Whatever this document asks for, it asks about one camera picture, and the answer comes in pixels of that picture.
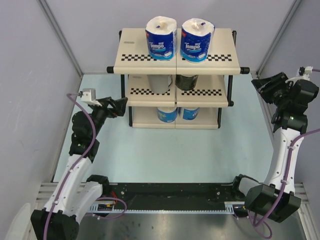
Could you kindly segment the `grey paper roll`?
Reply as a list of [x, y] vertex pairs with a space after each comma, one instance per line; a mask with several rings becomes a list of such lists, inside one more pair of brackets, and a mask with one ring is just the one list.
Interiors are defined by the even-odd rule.
[[150, 89], [155, 94], [166, 93], [173, 83], [172, 75], [167, 74], [150, 74], [147, 78]]

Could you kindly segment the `light blue paper roll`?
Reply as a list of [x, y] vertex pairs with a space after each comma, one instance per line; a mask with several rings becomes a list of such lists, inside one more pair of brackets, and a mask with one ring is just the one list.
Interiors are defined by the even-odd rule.
[[157, 107], [157, 117], [163, 123], [173, 123], [178, 115], [177, 107]]
[[198, 116], [199, 110], [199, 107], [179, 107], [178, 114], [183, 120], [193, 121]]

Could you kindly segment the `beige three-tier shelf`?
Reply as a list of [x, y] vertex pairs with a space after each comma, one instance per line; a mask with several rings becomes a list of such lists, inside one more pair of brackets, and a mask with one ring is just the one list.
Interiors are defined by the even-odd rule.
[[[180, 54], [167, 61], [153, 59], [147, 48], [143, 28], [124, 28], [119, 32], [115, 63], [108, 66], [109, 74], [120, 75], [121, 95], [127, 97], [128, 123], [133, 128], [208, 129], [221, 126], [223, 108], [232, 107], [233, 77], [248, 74], [241, 67], [236, 52], [237, 32], [217, 28], [204, 62], [191, 63]], [[195, 87], [183, 90], [173, 83], [165, 93], [151, 89], [149, 75], [197, 76]], [[158, 108], [198, 109], [194, 120], [178, 116], [173, 122], [159, 120]]]

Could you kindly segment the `dark green paper roll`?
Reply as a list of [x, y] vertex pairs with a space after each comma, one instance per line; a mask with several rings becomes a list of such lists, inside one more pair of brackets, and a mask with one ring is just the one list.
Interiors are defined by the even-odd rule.
[[190, 91], [196, 87], [198, 75], [176, 75], [175, 85], [182, 91]]

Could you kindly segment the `Tempo dark blue paper roll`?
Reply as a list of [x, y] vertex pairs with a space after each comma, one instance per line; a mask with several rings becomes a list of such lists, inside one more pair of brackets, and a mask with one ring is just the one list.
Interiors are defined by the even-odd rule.
[[156, 16], [145, 27], [149, 55], [159, 61], [171, 60], [177, 52], [177, 21]]

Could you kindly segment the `dark blue paper roll front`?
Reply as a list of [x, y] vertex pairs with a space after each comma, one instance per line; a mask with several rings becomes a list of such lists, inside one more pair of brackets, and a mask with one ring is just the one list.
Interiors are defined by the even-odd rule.
[[180, 55], [191, 63], [206, 60], [215, 25], [201, 18], [191, 18], [181, 26]]

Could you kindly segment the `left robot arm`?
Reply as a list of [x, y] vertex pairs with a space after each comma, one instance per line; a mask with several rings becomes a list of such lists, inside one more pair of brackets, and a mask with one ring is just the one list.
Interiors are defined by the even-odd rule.
[[90, 100], [86, 104], [91, 112], [81, 107], [72, 116], [71, 145], [64, 173], [43, 209], [34, 210], [30, 217], [38, 240], [75, 240], [91, 205], [110, 196], [112, 189], [106, 176], [93, 174], [83, 190], [79, 187], [98, 153], [97, 136], [101, 128], [107, 119], [124, 116], [127, 102], [127, 97]]

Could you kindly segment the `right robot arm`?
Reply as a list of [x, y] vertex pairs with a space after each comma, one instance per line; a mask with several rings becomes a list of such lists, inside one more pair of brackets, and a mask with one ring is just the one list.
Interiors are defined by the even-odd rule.
[[310, 81], [312, 71], [301, 67], [292, 78], [281, 72], [251, 81], [264, 102], [276, 107], [271, 118], [275, 146], [264, 182], [240, 174], [230, 188], [235, 200], [244, 200], [248, 211], [262, 217], [254, 219], [255, 226], [265, 219], [281, 223], [301, 206], [302, 200], [295, 196], [294, 177], [299, 148], [309, 135], [305, 111], [319, 93], [319, 87]]

